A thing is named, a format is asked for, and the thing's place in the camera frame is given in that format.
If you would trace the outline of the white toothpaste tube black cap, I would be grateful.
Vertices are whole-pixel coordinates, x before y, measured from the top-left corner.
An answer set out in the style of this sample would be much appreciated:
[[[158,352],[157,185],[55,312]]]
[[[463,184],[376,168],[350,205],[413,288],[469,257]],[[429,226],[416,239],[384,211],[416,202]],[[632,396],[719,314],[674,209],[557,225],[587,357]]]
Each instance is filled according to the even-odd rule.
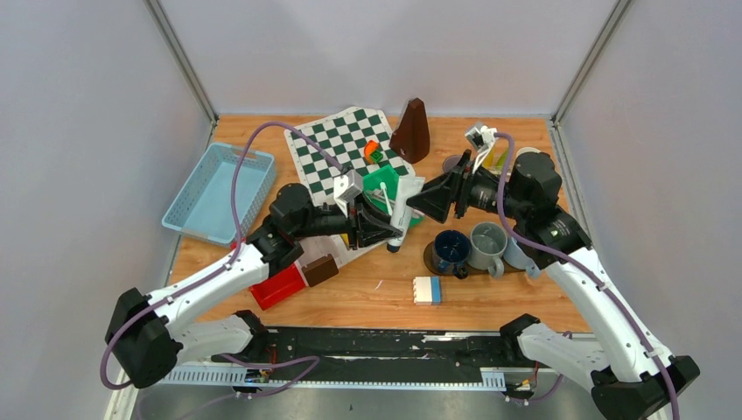
[[[424,183],[424,177],[413,175],[402,176],[398,179],[395,204],[389,224],[401,233],[387,242],[388,252],[396,253],[403,245],[413,214],[413,208],[407,205],[407,199],[419,194],[424,187]]]

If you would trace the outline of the dark blue mug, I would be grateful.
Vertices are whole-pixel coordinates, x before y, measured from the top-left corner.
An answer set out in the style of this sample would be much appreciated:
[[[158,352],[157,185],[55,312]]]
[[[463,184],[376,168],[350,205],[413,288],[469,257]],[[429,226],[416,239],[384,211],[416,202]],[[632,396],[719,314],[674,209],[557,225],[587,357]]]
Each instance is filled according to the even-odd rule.
[[[431,264],[439,274],[453,275],[458,279],[468,277],[466,263],[472,251],[468,237],[457,230],[437,234],[431,251]]]

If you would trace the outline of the yellow toothpaste tube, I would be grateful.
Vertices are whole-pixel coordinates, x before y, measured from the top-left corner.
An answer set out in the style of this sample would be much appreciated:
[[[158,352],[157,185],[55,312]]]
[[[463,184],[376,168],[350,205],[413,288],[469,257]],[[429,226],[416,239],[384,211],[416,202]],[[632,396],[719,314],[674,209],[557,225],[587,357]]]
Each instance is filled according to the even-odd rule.
[[[484,159],[482,163],[482,168],[485,168],[488,171],[493,171],[496,167],[497,162],[497,151],[495,149],[491,149],[489,153],[486,155],[486,158]]]

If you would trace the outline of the grey mug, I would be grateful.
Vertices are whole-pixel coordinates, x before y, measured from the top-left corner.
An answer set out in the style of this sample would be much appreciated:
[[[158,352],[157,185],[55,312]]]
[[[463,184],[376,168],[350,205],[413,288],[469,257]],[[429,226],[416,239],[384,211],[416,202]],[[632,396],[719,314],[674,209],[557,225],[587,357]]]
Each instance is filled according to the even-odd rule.
[[[470,233],[470,243],[472,250],[467,259],[470,267],[484,270],[493,278],[505,274],[503,255],[508,245],[508,235],[499,224],[477,224]]]

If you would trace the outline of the light blue mug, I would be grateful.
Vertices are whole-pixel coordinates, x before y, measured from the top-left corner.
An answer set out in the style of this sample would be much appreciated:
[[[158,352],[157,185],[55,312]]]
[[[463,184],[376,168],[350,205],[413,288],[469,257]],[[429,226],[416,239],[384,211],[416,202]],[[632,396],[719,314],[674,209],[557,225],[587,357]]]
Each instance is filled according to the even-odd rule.
[[[520,248],[519,242],[513,237],[509,237],[507,240],[507,246],[503,253],[503,260],[514,269],[524,270],[527,276],[531,279],[538,278],[542,273],[534,260],[525,254],[525,252]]]

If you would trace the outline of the cream mug yellow handle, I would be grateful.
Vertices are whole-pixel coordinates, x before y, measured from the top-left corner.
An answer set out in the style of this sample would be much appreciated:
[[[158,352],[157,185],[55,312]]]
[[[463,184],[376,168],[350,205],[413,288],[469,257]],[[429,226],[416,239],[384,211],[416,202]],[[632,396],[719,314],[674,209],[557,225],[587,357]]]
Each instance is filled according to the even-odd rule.
[[[535,147],[522,147],[515,153],[515,158],[519,158],[520,156],[527,154],[527,153],[541,153],[542,151],[540,149],[537,149]]]

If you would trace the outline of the purple mug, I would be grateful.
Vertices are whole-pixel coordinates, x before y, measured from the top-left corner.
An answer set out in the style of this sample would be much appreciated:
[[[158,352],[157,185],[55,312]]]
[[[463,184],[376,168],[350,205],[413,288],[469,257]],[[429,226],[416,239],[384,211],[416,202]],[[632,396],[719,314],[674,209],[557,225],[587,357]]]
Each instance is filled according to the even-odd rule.
[[[442,164],[443,173],[451,172],[455,168],[459,167],[459,162],[461,161],[461,159],[461,155],[452,155],[447,157]]]

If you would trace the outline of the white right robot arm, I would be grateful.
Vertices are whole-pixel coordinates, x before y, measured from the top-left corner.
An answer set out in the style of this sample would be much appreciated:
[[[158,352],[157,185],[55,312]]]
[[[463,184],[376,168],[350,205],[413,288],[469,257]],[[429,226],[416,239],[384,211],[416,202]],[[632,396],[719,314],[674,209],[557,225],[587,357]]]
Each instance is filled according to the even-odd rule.
[[[503,325],[500,353],[555,369],[591,394],[608,419],[646,419],[670,407],[699,376],[688,355],[675,355],[638,319],[606,274],[591,239],[558,203],[562,180],[550,156],[527,152],[510,173],[476,168],[468,155],[427,182],[408,204],[443,222],[477,208],[513,220],[509,234],[535,266],[567,294],[591,328],[592,343],[565,338],[524,314]]]

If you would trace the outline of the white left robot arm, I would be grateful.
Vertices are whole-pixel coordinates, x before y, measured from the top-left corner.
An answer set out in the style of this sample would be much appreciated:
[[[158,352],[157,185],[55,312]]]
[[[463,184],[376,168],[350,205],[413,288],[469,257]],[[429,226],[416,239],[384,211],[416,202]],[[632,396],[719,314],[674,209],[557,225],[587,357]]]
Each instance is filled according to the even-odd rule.
[[[198,317],[293,266],[304,253],[304,238],[345,234],[350,248],[360,249],[400,239],[408,226],[362,192],[339,204],[314,206],[307,187],[285,185],[262,225],[220,260],[178,283],[149,293],[132,288],[117,299],[104,337],[102,384],[111,390],[148,388],[177,365],[216,354],[259,361],[268,338],[245,311],[206,323]]]

